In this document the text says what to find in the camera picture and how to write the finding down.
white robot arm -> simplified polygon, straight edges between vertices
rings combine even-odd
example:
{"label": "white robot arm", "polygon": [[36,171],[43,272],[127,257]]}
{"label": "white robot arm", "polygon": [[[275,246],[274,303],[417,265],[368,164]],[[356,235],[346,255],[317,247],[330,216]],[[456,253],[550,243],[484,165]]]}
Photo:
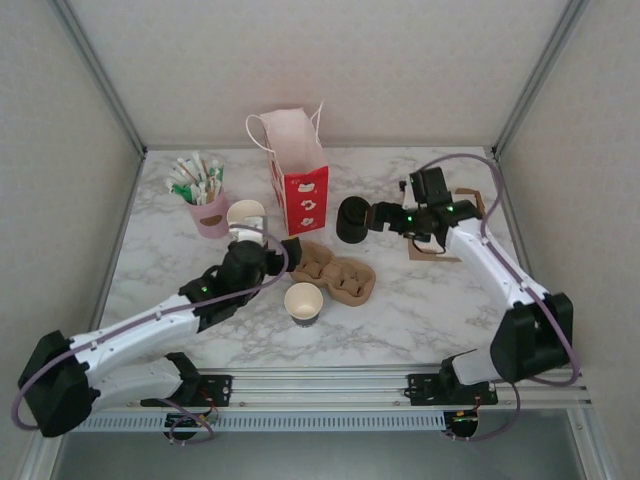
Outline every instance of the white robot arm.
{"label": "white robot arm", "polygon": [[[264,225],[264,218],[256,222]],[[297,238],[278,242],[280,255],[264,246],[262,228],[243,226],[221,265],[209,268],[177,294],[111,327],[65,339],[60,331],[42,337],[19,381],[22,395],[45,437],[66,433],[90,413],[141,399],[189,403],[206,386],[184,353],[129,365],[169,341],[188,338],[230,318],[285,271],[293,271],[302,250]],[[275,276],[262,283],[266,275]],[[23,424],[14,402],[14,423]]]}
{"label": "white robot arm", "polygon": [[504,313],[490,345],[442,362],[434,388],[455,404],[466,386],[514,383],[568,363],[573,305],[567,296],[550,295],[531,279],[494,240],[486,218],[470,201],[452,201],[440,168],[420,169],[400,182],[400,188],[403,204],[372,205],[367,227],[382,231],[388,226],[413,241],[428,242],[433,235],[462,260]]}

floor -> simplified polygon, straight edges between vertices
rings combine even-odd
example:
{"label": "floor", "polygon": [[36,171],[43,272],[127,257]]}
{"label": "floor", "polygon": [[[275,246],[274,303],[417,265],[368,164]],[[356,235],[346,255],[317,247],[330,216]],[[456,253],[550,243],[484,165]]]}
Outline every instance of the floor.
{"label": "floor", "polygon": [[[509,412],[487,412],[481,429]],[[578,466],[566,414],[523,412],[509,433],[477,444],[440,432],[220,434],[178,447],[160,434],[70,434],[52,478],[155,480],[573,480]]]}

cable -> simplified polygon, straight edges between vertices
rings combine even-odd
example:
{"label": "cable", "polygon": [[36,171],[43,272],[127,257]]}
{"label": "cable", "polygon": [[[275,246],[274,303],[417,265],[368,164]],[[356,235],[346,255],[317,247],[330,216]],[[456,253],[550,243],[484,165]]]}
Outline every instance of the cable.
{"label": "cable", "polygon": [[[452,153],[449,155],[444,155],[442,157],[436,158],[435,160],[432,160],[431,162],[421,167],[420,170],[425,170],[434,165],[437,165],[438,163],[444,162],[445,160],[451,160],[454,158],[470,158],[472,160],[478,160],[489,167],[489,170],[491,171],[491,176],[493,177],[493,181],[496,184],[497,195],[496,195],[495,201],[491,204],[491,207],[489,207],[489,210],[487,211],[486,215],[484,215],[484,217],[482,218],[482,222],[480,223],[480,234],[482,235],[482,239],[486,241],[487,248],[496,258],[496,260],[500,262],[500,264],[507,270],[507,272],[509,272],[509,275],[511,275],[511,277],[516,282],[518,282],[519,284],[523,284],[524,279],[520,277],[520,275],[518,275],[518,272],[516,272],[513,269],[513,267],[511,267],[507,259],[505,259],[500,254],[500,252],[495,247],[493,242],[491,242],[491,240],[487,236],[487,222],[489,221],[489,218],[491,217],[491,215],[493,215],[493,213],[498,208],[498,205],[502,205],[503,203],[503,195],[504,195],[504,189],[505,189],[504,179],[502,178],[502,174],[500,173],[500,170],[498,169],[498,167],[496,167],[493,163],[491,163],[486,158],[483,158],[479,155],[474,155],[471,153]],[[555,317],[553,316],[549,308],[545,305],[543,299],[540,298],[536,294],[536,292],[533,291],[531,287],[525,286],[524,290],[525,292],[527,292],[527,294],[531,298],[533,298],[533,301],[544,313],[545,317],[551,324],[551,327],[553,328],[554,332],[560,339],[560,343],[562,344],[565,352],[567,352],[567,356],[569,357],[569,362],[571,363],[571,370],[572,370],[571,378],[563,382],[554,382],[552,380],[546,380],[544,378],[537,378],[537,377],[531,377],[529,380],[537,383],[542,383],[544,385],[550,385],[553,387],[567,387],[569,385],[573,385],[576,382],[576,380],[578,380],[578,378],[580,377],[580,363],[578,362],[578,359],[576,358],[575,353],[573,352],[573,348],[571,348],[571,344],[569,343],[569,340],[567,340],[567,337],[565,336],[564,332],[560,328],[560,325],[558,325],[558,322],[556,321]],[[513,425],[516,423],[516,421],[520,417],[521,401],[520,401],[520,392],[518,391],[518,388],[513,383],[511,383],[510,385],[513,388],[514,393],[516,394],[516,411],[513,417],[511,418],[511,420],[509,420],[502,427],[500,427],[499,429],[491,433],[480,435],[478,437],[471,437],[471,438],[466,437],[465,438],[466,441],[478,442],[482,440],[489,440],[491,438],[496,437],[497,435],[500,435],[506,432],[507,430],[511,429],[511,427],[513,427]],[[457,438],[455,435],[452,436],[452,434],[446,434],[446,435],[450,438],[453,438],[453,440]]]}
{"label": "cable", "polygon": [[509,385],[511,385],[511,388],[513,388],[513,393],[516,394],[516,411],[513,413],[513,417],[511,417],[511,419],[507,423],[505,423],[497,430],[494,430],[493,432],[474,437],[458,437],[453,432],[445,432],[445,435],[453,441],[455,441],[457,438],[462,438],[465,442],[481,442],[483,440],[489,440],[491,438],[497,437],[498,435],[505,433],[507,430],[510,430],[516,424],[518,418],[520,418],[520,412],[522,411],[522,402],[520,400],[520,392],[518,391],[516,386],[513,383],[510,383]]}
{"label": "cable", "polygon": [[[500,170],[498,170],[498,168],[486,158],[483,158],[479,155],[474,155],[471,153],[452,153],[449,155],[444,155],[442,157],[436,158],[435,160],[432,160],[431,162],[427,163],[426,165],[421,167],[420,170],[427,169],[429,167],[432,167],[433,165],[437,165],[438,163],[441,163],[441,162],[444,162],[445,160],[450,160],[453,158],[471,158],[473,160],[478,160],[484,163],[485,165],[487,165],[491,170],[491,175],[496,184],[498,193],[496,195],[496,200],[491,204],[491,207],[489,207],[489,210],[487,211],[486,215],[482,219],[482,222],[480,223],[480,234],[482,235],[483,240],[486,240],[487,248],[489,248],[489,250],[491,251],[493,256],[496,258],[496,260],[500,262],[500,264],[507,270],[507,272],[509,272],[509,275],[511,275],[511,277],[516,282],[518,282],[519,284],[522,284],[524,282],[524,279],[520,277],[520,275],[518,275],[518,272],[516,272],[511,267],[509,262],[500,254],[500,252],[496,249],[495,245],[491,242],[491,240],[487,236],[487,222],[489,221],[489,218],[491,217],[491,215],[493,215],[495,210],[498,208],[498,205],[502,205],[502,202],[503,202],[502,198],[504,195],[504,179],[502,178],[502,174],[500,173]],[[571,369],[572,369],[571,378],[563,382],[554,382],[552,380],[546,380],[546,379],[537,378],[537,377],[532,377],[530,378],[530,380],[537,383],[542,383],[544,385],[550,385],[553,387],[567,387],[569,385],[573,385],[576,382],[576,380],[578,380],[578,378],[580,377],[580,363],[578,362],[578,359],[576,358],[575,353],[573,352],[573,349],[569,344],[569,340],[567,340],[567,337],[565,336],[564,332],[560,328],[560,325],[558,325],[558,322],[556,321],[555,317],[553,316],[549,308],[544,304],[543,299],[540,298],[530,287],[525,287],[524,290],[527,292],[527,294],[531,298],[533,298],[533,301],[536,303],[536,305],[538,305],[540,310],[542,310],[545,317],[547,317],[547,320],[549,320],[549,323],[551,324],[551,327],[553,328],[554,332],[560,339],[560,343],[562,344],[565,352],[567,352],[567,356],[569,357],[569,362],[571,363]]]}
{"label": "cable", "polygon": [[[252,287],[252,288],[248,288],[245,290],[241,290],[239,292],[233,292],[233,293],[229,293],[227,295],[222,295],[220,297],[216,297],[216,298],[212,298],[210,300],[205,300],[203,302],[197,302],[197,303],[190,303],[190,304],[186,304],[186,305],[179,305],[176,307],[171,307],[171,308],[166,308],[164,310],[161,310],[159,312],[160,316],[163,315],[169,315],[171,313],[176,313],[176,312],[180,312],[182,310],[195,310],[196,308],[200,308],[200,307],[206,307],[207,305],[213,305],[214,303],[219,303],[219,302],[224,302],[226,300],[230,300],[232,298],[235,297],[240,297],[242,295],[247,295],[249,293],[254,293],[257,292],[259,290],[262,290],[264,288],[270,287],[271,285],[273,285],[274,283],[276,283],[278,280],[280,280],[284,274],[287,271],[287,267],[289,266],[289,254],[287,253],[286,248],[284,248],[284,245],[282,245],[282,243],[280,243],[280,241],[274,237],[272,234],[268,233],[265,230],[261,230],[259,228],[255,228],[255,227],[251,227],[248,225],[235,225],[236,228],[243,228],[245,230],[250,230],[252,232],[257,232],[260,233],[262,235],[264,235],[265,237],[267,237],[269,240],[271,240],[272,242],[275,243],[275,245],[278,247],[278,250],[280,250],[280,253],[282,254],[282,257],[284,259],[284,261],[282,262],[282,270],[275,276],[273,277],[271,280],[269,280],[266,283],[263,283],[262,285],[258,285],[256,287]],[[45,375],[49,370],[51,370],[53,367],[55,367],[56,365],[58,365],[60,362],[63,362],[64,360],[66,360],[67,358],[70,358],[80,352],[83,352],[84,350],[87,350],[89,348],[91,348],[92,346],[94,346],[95,344],[101,344],[106,342],[107,340],[110,340],[118,335],[120,335],[121,333],[124,333],[126,331],[131,330],[132,328],[136,328],[144,323],[147,323],[151,320],[157,320],[157,313],[151,313],[149,315],[146,315],[142,318],[139,318],[138,320],[131,322],[127,325],[123,325],[120,328],[117,328],[115,330],[113,330],[112,332],[109,332],[101,337],[96,338],[94,341],[90,342],[90,343],[85,343],[82,345],[79,345],[77,347],[71,348],[69,350],[67,350],[66,352],[58,355],[57,357],[51,359],[49,362],[47,362],[40,370],[38,370],[36,373],[34,373],[31,378],[29,378],[29,380],[27,380],[25,382],[25,384],[22,386],[22,388],[18,391],[18,393],[16,394],[15,398],[13,399],[13,402],[11,403],[11,420],[13,421],[13,424],[18,427],[21,430],[37,430],[38,426],[37,425],[29,425],[27,423],[24,423],[21,419],[20,419],[20,404],[22,403],[22,400],[24,399],[25,394],[29,391],[29,389],[31,389],[31,387],[33,387],[33,385],[40,380],[40,378],[42,378],[43,375]],[[166,400],[166,399],[159,399],[160,401],[167,403],[168,405],[170,405],[168,402],[171,402],[170,400]],[[190,412],[188,412],[187,410],[182,409],[181,410],[182,413],[185,414],[185,416],[189,416],[189,415],[194,415]],[[201,441],[192,441],[189,443],[201,443]]]}
{"label": "cable", "polygon": [[169,442],[170,443],[174,443],[176,441],[176,438],[173,436],[173,433],[174,433],[174,430],[176,429],[176,427],[178,425],[180,425],[181,423],[186,422],[187,420],[193,420],[194,422],[199,423],[200,425],[202,425],[204,428],[207,429],[207,432],[209,433],[209,436],[205,437],[205,438],[198,438],[198,439],[195,439],[195,440],[180,440],[180,445],[182,445],[184,447],[185,445],[196,445],[198,443],[204,443],[204,442],[208,442],[210,440],[213,440],[213,428],[211,428],[211,425],[209,425],[209,422],[207,422],[205,419],[199,417],[198,414],[192,413],[189,410],[187,410],[186,408],[181,407],[180,405],[178,405],[177,403],[175,403],[172,400],[169,400],[167,398],[159,398],[158,400],[160,400],[163,403],[166,403],[168,406],[173,407],[176,410],[178,410],[180,413],[184,414],[182,417],[178,418],[175,422],[173,422],[173,424],[171,425],[171,428],[169,429]]}

white marble surface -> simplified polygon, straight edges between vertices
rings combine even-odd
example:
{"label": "white marble surface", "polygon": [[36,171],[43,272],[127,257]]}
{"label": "white marble surface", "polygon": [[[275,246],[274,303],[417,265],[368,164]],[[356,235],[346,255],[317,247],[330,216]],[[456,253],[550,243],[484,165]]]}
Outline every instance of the white marble surface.
{"label": "white marble surface", "polygon": [[[377,283],[369,301],[348,307],[326,291],[318,323],[296,326],[283,306],[287,275],[261,292],[231,319],[189,341],[155,353],[181,350],[198,367],[348,366],[440,362],[444,357],[490,342],[498,326],[489,298],[461,263],[411,262],[406,240],[395,233],[370,232],[359,245],[335,234],[335,214],[349,195],[370,203],[401,201],[398,181],[440,155],[482,148],[327,149],[330,198],[327,226],[301,236],[369,264]],[[212,151],[225,162],[230,202],[251,198],[270,215],[270,231],[284,238],[282,214],[269,181],[264,152]],[[209,266],[219,263],[230,236],[208,240],[196,231],[181,200],[167,193],[163,178],[170,161],[189,152],[150,152],[109,293],[102,325],[107,326],[156,305]],[[495,186],[489,170],[473,160],[442,165],[450,188],[480,190],[489,205]],[[491,229],[506,250],[513,245],[499,209]]]}

gray wall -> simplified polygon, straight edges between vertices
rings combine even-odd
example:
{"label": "gray wall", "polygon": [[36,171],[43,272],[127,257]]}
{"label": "gray wall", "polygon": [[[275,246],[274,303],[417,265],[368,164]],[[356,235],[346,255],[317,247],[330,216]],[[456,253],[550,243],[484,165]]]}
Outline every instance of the gray wall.
{"label": "gray wall", "polygon": [[592,1],[503,161],[535,275],[575,345],[625,478],[640,478],[640,2]]}
{"label": "gray wall", "polygon": [[16,380],[40,336],[88,322],[136,161],[47,2],[3,2],[0,45],[0,477],[9,478],[28,439],[9,419]]}
{"label": "gray wall", "polygon": [[477,146],[566,0],[70,3],[151,146],[253,146],[247,114],[322,99],[325,144]]}

